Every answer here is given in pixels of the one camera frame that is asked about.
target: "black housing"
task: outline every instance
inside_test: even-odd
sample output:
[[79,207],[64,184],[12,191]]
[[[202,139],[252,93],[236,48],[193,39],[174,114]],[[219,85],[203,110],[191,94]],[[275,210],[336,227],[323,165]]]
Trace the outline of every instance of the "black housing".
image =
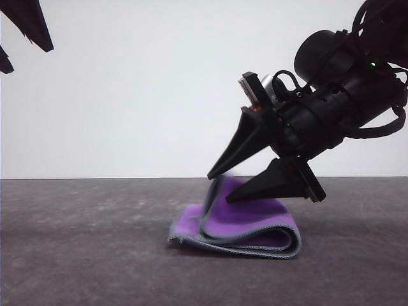
[[[374,25],[379,14],[372,13],[367,5],[362,6],[357,17],[367,12]],[[345,137],[381,137],[404,126],[407,84],[396,73],[407,71],[381,61],[390,55],[382,54],[384,48],[379,48],[378,43],[360,41],[360,28],[358,21],[351,33],[319,31],[306,39],[295,59],[295,71],[307,82],[305,87],[300,87],[288,71],[274,76],[272,88],[264,88],[255,73],[243,74],[240,83],[252,106],[242,108],[238,129],[208,177],[224,173],[267,146],[280,159],[274,159],[263,173],[233,191],[228,201],[287,197],[323,201],[326,194],[307,165],[308,160],[338,146]],[[395,37],[387,31],[389,27],[381,35]],[[370,46],[370,52],[364,51],[365,46]],[[279,79],[282,73],[291,76],[294,91],[287,90]],[[396,120],[382,127],[361,128],[390,108],[398,116]]]

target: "white wall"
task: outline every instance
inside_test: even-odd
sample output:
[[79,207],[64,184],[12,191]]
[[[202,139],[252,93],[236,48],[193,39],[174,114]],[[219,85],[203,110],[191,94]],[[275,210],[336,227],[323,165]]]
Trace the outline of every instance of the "white wall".
[[[42,0],[48,54],[2,18],[15,67],[1,82],[2,178],[204,177],[249,104],[240,75],[293,71],[303,40],[349,29],[361,2]],[[346,140],[311,166],[407,175],[407,143],[408,127]],[[258,173],[272,157],[265,150],[235,173]]]

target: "towel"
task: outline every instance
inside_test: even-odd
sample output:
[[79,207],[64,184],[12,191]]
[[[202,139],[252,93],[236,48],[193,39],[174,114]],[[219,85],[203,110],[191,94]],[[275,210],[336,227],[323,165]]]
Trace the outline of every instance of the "towel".
[[290,259],[302,245],[289,210],[275,199],[228,203],[243,182],[215,179],[204,204],[188,205],[170,228],[169,242],[203,250],[260,258]]

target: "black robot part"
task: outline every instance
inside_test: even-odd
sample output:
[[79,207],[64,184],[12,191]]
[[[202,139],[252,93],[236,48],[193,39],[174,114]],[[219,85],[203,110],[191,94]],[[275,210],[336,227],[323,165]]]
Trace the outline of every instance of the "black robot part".
[[[396,17],[390,13],[395,10]],[[408,59],[402,52],[404,43],[395,43],[397,37],[408,33],[408,29],[403,31],[407,13],[404,1],[369,0],[357,13],[351,33],[313,34],[295,59],[295,71],[307,82],[305,87],[288,71],[279,71],[267,84],[255,73],[243,75],[239,82],[252,106],[242,108],[239,127],[208,177],[224,173],[267,146],[280,159],[233,191],[228,201],[289,197],[323,201],[326,195],[308,160],[338,146],[345,137],[382,137],[404,126],[407,82],[397,73],[408,75],[408,71],[390,63],[403,64]],[[379,24],[385,26],[379,37],[387,36],[386,47],[372,34]],[[283,73],[292,78],[295,90],[286,89],[279,79]],[[390,108],[397,115],[393,122],[361,128]]]
[[[0,10],[45,52],[54,49],[38,0],[1,0]],[[13,70],[6,52],[0,47],[0,71],[11,73]]]

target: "purple cloth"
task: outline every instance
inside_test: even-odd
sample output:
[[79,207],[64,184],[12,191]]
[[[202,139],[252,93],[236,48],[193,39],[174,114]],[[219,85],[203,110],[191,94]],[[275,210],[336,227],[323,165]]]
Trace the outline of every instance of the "purple cloth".
[[287,208],[264,199],[228,203],[225,197],[242,185],[237,178],[213,181],[203,205],[188,205],[170,228],[169,241],[230,254],[289,259],[302,240]]

